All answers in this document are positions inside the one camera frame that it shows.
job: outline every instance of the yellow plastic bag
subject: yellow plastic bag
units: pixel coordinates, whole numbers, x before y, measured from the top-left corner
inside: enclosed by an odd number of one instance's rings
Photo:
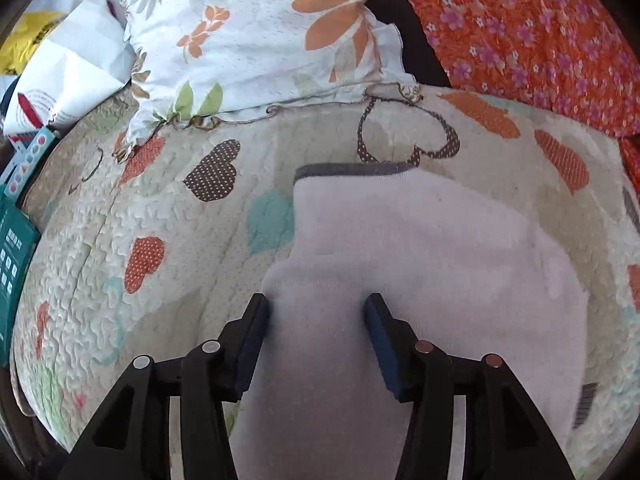
[[[42,40],[66,14],[52,10],[25,12],[11,35],[0,46],[0,75],[20,75]]]

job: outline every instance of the floral pillowcase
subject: floral pillowcase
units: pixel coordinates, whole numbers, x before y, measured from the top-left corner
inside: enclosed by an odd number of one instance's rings
[[[354,102],[368,84],[415,82],[397,30],[365,0],[121,1],[138,53],[129,147],[169,120],[254,120],[274,104]]]

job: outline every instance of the red floral fabric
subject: red floral fabric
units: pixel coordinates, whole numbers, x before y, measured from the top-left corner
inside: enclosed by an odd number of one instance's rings
[[[640,64],[599,0],[409,0],[455,88],[640,132]],[[621,143],[640,186],[640,151]]]

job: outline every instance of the quilted bedspread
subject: quilted bedspread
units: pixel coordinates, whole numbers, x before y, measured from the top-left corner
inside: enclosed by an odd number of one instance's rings
[[[84,118],[24,205],[43,233],[12,346],[24,409],[70,449],[135,356],[185,354],[260,290],[290,250],[296,168],[409,161],[534,219],[567,252],[590,294],[596,394],[565,452],[578,478],[596,478],[640,405],[640,219],[616,143],[464,91],[375,95],[211,130],[171,124],[126,165],[111,153],[135,111],[128,89]]]

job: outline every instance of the white packaging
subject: white packaging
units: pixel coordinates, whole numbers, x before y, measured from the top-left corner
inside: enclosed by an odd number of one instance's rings
[[[84,1],[42,41],[24,69],[4,120],[4,134],[33,132],[49,123],[67,132],[126,85],[135,58],[107,2]],[[25,110],[29,106],[41,124]]]

